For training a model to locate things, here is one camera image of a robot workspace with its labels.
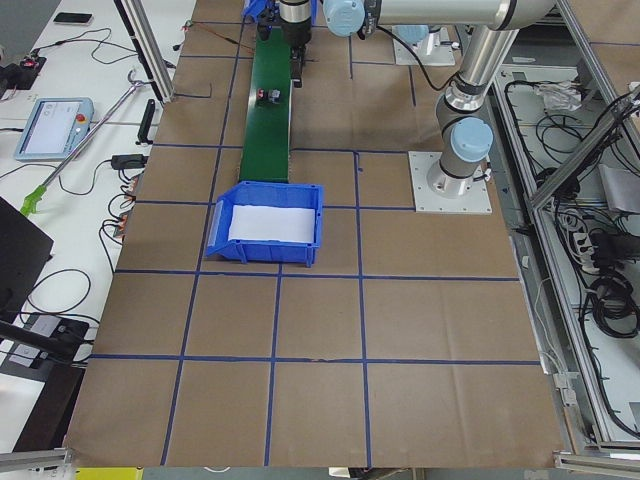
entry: connector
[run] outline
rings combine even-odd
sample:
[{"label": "connector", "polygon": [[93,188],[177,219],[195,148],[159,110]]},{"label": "connector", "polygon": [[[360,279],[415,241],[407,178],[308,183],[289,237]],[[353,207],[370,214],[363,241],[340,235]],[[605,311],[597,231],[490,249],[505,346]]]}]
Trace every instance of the connector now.
[{"label": "connector", "polygon": [[114,170],[127,170],[129,168],[144,168],[149,157],[141,153],[130,155],[113,155],[111,157],[111,168]]}]

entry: screen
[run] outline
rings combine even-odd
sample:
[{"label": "screen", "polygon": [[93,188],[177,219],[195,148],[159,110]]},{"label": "screen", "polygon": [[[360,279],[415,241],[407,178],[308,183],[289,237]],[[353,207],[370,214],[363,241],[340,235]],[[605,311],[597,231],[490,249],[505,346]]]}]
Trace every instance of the screen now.
[{"label": "screen", "polygon": [[22,153],[62,153],[81,102],[42,102]]}]

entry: white paper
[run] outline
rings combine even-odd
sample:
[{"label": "white paper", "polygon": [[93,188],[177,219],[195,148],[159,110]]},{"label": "white paper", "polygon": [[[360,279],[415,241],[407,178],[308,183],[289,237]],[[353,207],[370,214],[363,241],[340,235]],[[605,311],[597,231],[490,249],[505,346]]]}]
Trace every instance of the white paper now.
[{"label": "white paper", "polygon": [[609,209],[640,213],[640,178],[628,170],[606,165],[598,168]]},{"label": "white paper", "polygon": [[315,210],[234,205],[229,240],[313,243]]}]

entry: blue plastic bin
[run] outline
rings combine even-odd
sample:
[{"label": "blue plastic bin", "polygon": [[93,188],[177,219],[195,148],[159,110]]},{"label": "blue plastic bin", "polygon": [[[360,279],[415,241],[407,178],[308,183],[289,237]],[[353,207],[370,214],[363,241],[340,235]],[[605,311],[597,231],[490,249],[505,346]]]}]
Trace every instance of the blue plastic bin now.
[{"label": "blue plastic bin", "polygon": [[[323,199],[324,189],[321,185],[241,182],[218,198],[205,254],[210,256],[218,253],[242,263],[287,262],[304,263],[310,267],[316,260],[322,239]],[[229,240],[229,227],[235,205],[313,209],[314,241],[297,243],[276,240]]]}]

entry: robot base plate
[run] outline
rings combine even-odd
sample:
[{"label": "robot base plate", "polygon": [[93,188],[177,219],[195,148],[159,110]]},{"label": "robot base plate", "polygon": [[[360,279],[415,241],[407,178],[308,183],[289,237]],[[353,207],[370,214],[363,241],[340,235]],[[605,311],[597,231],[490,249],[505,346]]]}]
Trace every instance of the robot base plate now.
[{"label": "robot base plate", "polygon": [[[473,182],[466,195],[448,199],[441,197],[429,187],[427,172],[442,154],[440,152],[409,152],[409,167],[413,185],[413,199],[418,213],[447,213],[490,215],[492,213],[489,192],[484,181]],[[482,175],[480,167],[474,176]]]}]

